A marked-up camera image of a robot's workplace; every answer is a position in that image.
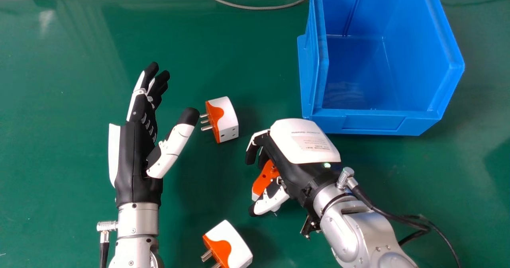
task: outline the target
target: orange object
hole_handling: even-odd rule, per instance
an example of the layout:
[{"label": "orange object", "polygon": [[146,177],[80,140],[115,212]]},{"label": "orange object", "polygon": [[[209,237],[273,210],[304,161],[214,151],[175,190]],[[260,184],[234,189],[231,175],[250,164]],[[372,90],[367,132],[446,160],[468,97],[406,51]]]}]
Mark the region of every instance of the orange object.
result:
[{"label": "orange object", "polygon": [[218,129],[218,120],[224,115],[224,111],[220,107],[211,105],[209,101],[206,101],[206,112],[209,114],[209,123],[213,126],[213,134],[217,143],[220,143],[220,132]]},{"label": "orange object", "polygon": [[229,268],[228,267],[228,256],[230,255],[232,251],[232,246],[228,241],[220,240],[220,241],[212,241],[207,237],[206,235],[202,236],[202,239],[204,239],[204,244],[206,245],[206,248],[211,250],[213,253],[213,257],[216,260],[216,262],[220,263],[223,268]]},{"label": "orange object", "polygon": [[271,160],[268,160],[262,169],[259,177],[253,183],[251,192],[260,196],[264,193],[264,190],[271,184],[271,181],[280,176],[278,168],[275,167]]}]

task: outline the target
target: metal prong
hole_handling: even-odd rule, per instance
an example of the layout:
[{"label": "metal prong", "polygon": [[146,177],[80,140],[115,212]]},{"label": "metal prong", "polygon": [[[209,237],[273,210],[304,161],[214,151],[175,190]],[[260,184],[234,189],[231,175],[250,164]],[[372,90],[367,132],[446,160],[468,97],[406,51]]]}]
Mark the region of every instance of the metal prong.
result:
[{"label": "metal prong", "polygon": [[209,126],[205,126],[205,127],[200,128],[200,130],[201,131],[206,131],[206,130],[210,130],[212,128],[213,128],[213,126],[209,125]]},{"label": "metal prong", "polygon": [[207,252],[204,253],[204,255],[200,256],[200,258],[202,258],[202,262],[206,262],[207,260],[209,260],[211,256],[213,256],[213,251],[207,250]]}]

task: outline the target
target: robotic hand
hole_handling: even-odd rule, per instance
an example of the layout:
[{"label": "robotic hand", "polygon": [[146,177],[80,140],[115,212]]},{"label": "robotic hand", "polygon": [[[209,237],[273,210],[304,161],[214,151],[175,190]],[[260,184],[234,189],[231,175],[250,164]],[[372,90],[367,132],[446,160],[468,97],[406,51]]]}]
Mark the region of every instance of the robotic hand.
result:
[{"label": "robotic hand", "polygon": [[[308,212],[301,234],[309,239],[310,232],[321,230],[343,268],[417,268],[386,219],[397,216],[385,217],[371,204],[354,171],[342,166],[338,150],[313,121],[281,119],[253,134],[246,164],[255,163],[260,148],[262,172],[253,184],[251,216],[296,199]],[[419,233],[428,232],[419,225]]]},{"label": "robotic hand", "polygon": [[116,190],[118,221],[97,224],[100,232],[100,267],[106,268],[109,233],[117,230],[115,256],[110,268],[162,268],[158,255],[159,207],[162,177],[186,145],[199,112],[186,108],[177,125],[155,146],[158,125],[155,111],[170,79],[168,71],[158,76],[158,64],[151,63],[135,85],[126,123],[110,124],[108,163],[110,181]]}]

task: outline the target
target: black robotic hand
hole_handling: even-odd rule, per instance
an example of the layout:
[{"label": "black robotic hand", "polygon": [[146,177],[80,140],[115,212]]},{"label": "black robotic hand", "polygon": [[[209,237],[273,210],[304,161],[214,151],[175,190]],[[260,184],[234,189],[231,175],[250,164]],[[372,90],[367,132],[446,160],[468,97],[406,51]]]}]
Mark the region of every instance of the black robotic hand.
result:
[{"label": "black robotic hand", "polygon": [[158,64],[153,62],[140,74],[126,123],[123,126],[110,124],[108,159],[110,181],[117,192],[117,207],[135,202],[161,205],[162,177],[179,156],[198,122],[198,110],[186,108],[177,126],[155,145],[158,136],[155,111],[170,79],[168,71],[156,75],[158,70]]}]

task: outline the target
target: plug pin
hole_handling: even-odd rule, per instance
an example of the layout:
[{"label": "plug pin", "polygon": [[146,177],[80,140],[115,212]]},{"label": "plug pin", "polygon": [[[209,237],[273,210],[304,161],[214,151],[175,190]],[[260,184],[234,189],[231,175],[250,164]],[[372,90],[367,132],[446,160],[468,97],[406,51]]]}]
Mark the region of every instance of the plug pin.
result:
[{"label": "plug pin", "polygon": [[200,258],[202,258],[202,262],[206,262],[212,256],[213,256],[213,251],[211,249],[209,249],[209,250],[207,250],[206,253],[204,253],[204,255],[200,256]]}]

